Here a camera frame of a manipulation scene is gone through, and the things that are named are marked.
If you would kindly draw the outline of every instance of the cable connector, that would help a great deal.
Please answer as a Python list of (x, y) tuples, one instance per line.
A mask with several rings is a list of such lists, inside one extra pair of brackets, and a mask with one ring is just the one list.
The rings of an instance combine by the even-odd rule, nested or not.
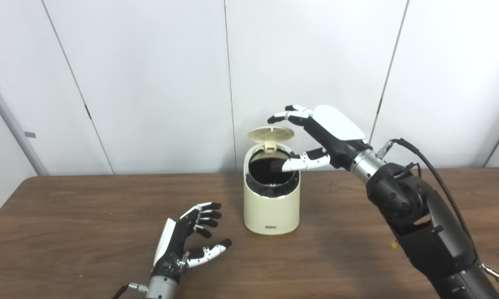
[(128, 284), (128, 288), (134, 289), (141, 293), (148, 292), (148, 286), (145, 286), (144, 284), (136, 284), (135, 282), (130, 282), (130, 284)]
[(384, 158), (384, 156), (386, 156), (386, 154), (390, 151), (390, 148), (393, 145), (394, 145), (394, 142), (392, 140), (388, 140), (388, 142), (386, 142), (386, 144), (384, 144), (384, 146), (381, 147), (381, 149), (377, 152), (377, 154), (376, 154), (377, 158), (379, 158), (379, 159)]
[(480, 267), (483, 269), (484, 272), (495, 277), (495, 280), (499, 283), (499, 271), (496, 271), (495, 269), (493, 269), (492, 267), (489, 267), (488, 265), (486, 265), (484, 263), (481, 263)]

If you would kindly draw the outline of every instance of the lid hinge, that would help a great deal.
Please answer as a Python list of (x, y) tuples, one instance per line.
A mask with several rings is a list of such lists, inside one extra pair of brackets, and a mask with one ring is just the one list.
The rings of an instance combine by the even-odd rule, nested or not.
[(265, 153), (275, 153), (277, 151), (277, 143), (275, 140), (266, 140), (264, 142)]

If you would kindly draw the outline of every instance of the wooden table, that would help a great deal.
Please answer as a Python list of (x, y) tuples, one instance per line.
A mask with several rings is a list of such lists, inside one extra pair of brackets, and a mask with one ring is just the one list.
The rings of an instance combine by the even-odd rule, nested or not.
[[(499, 269), (499, 169), (440, 172), (482, 260)], [(0, 210), (0, 299), (109, 299), (124, 283), (147, 284), (166, 218), (208, 201), (224, 204), (220, 226), (211, 240), (191, 236), (189, 248), (225, 237), (233, 246), (190, 269), (180, 299), (437, 298), (390, 247), (357, 178), (304, 172), (301, 182), (297, 230), (261, 236), (244, 226), (242, 174), (30, 178)]]

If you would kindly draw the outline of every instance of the robot fingertip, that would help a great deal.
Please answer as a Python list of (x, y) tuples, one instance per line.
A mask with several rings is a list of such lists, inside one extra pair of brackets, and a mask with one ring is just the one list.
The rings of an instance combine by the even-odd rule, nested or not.
[(220, 243), (218, 243), (218, 245), (221, 245), (225, 248), (229, 248), (229, 246), (233, 245), (233, 242), (231, 241), (231, 239), (225, 239), (225, 240), (221, 241)]

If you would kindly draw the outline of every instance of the black robotic arm joint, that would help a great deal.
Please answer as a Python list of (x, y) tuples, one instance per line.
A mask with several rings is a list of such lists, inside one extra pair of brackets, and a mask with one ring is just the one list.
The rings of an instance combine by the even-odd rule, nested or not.
[(411, 173), (396, 179), (403, 171), (401, 165), (388, 163), (366, 184), (367, 198), (394, 225), (414, 223), (428, 213), (422, 195), (432, 188)]

